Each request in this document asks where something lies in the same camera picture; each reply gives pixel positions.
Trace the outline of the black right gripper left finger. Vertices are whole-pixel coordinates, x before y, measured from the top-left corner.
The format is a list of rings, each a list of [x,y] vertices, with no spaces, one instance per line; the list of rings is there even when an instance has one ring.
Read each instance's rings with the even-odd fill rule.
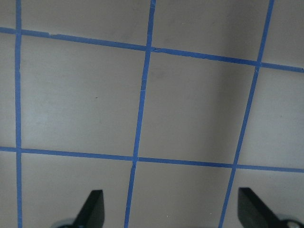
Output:
[[[79,214],[72,223],[73,228],[102,228],[105,222],[104,195],[102,190],[90,192]]]

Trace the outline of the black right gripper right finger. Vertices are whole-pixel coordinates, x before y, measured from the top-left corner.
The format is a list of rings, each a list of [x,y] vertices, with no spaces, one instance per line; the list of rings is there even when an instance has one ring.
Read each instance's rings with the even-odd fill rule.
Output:
[[[244,228],[279,228],[280,220],[250,189],[239,188],[237,217]]]

